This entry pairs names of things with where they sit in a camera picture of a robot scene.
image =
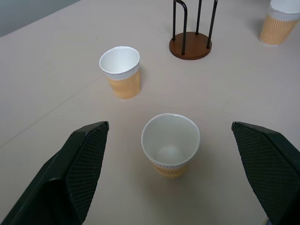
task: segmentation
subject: cup rim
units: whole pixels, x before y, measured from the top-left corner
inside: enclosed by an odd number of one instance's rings
[[[198,132],[198,137],[199,137],[199,142],[198,142],[198,145],[197,145],[197,148],[195,150],[195,152],[189,157],[187,158],[185,161],[181,162],[181,163],[177,163],[177,164],[165,164],[165,163],[160,163],[156,160],[154,160],[153,158],[151,158],[145,151],[144,149],[144,145],[143,145],[143,136],[144,136],[144,131],[145,131],[145,128],[153,121],[155,120],[156,118],[158,117],[162,117],[162,116],[165,116],[165,115],[172,115],[172,116],[178,116],[178,117],[181,117],[181,118],[184,118],[186,119],[187,121],[189,121],[195,128],[196,128],[196,131]],[[155,164],[158,164],[158,165],[162,165],[162,166],[179,166],[179,165],[182,165],[182,164],[185,164],[187,163],[188,161],[190,161],[194,155],[197,153],[198,149],[199,149],[199,146],[200,146],[200,131],[199,131],[199,128],[197,127],[197,125],[192,121],[190,120],[189,118],[185,117],[185,116],[182,116],[182,115],[178,115],[178,114],[174,114],[174,113],[163,113],[163,114],[160,114],[160,115],[157,115],[155,117],[153,117],[151,120],[148,121],[148,123],[144,126],[144,129],[142,130],[142,137],[141,137],[141,143],[142,143],[142,150],[144,151],[145,155],[148,157],[148,159],[152,162],[154,162]]]
[[[134,51],[137,53],[138,60],[137,60],[137,63],[136,63],[133,67],[131,67],[130,69],[128,69],[128,70],[126,70],[126,71],[119,72],[119,73],[112,73],[112,72],[109,72],[109,71],[107,71],[107,70],[105,70],[105,69],[102,68],[102,66],[101,66],[101,60],[102,60],[109,52],[111,52],[111,51],[113,51],[113,50],[115,50],[115,49],[126,49],[126,48],[127,48],[127,49],[131,49],[131,50],[134,50]],[[128,47],[128,46],[117,46],[117,47],[114,47],[114,48],[112,48],[112,49],[106,51],[106,52],[100,57],[100,59],[99,59],[99,66],[100,66],[100,68],[101,68],[104,72],[106,72],[106,73],[108,73],[108,74],[119,75],[119,74],[123,74],[123,73],[126,73],[126,72],[132,70],[133,68],[135,68],[135,67],[139,64],[139,62],[140,62],[140,54],[139,54],[139,52],[138,52],[136,49],[134,49],[134,48],[132,48],[132,47]]]

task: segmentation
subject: beige table surface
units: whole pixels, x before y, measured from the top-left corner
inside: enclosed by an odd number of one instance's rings
[[[186,0],[195,30],[197,0]],[[233,121],[277,130],[300,149],[300,28],[279,48],[258,40],[268,1],[219,1],[211,53],[175,58],[171,0],[82,0],[0,38],[0,221],[72,131],[110,131],[85,225],[261,225],[231,131]],[[203,0],[208,35],[213,0]],[[177,33],[183,13],[177,7]],[[98,60],[127,45],[141,56],[142,91],[118,100]],[[201,132],[187,173],[164,180],[141,148],[144,125],[182,114]]]

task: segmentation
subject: round wooden base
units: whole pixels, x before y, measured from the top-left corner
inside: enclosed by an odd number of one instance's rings
[[[212,43],[210,42],[210,48],[207,49],[208,37],[204,34],[195,32],[187,32],[186,37],[186,49],[185,54],[182,55],[182,40],[183,33],[175,36],[175,40],[170,40],[169,48],[171,53],[182,60],[198,60],[207,56],[211,51]]]

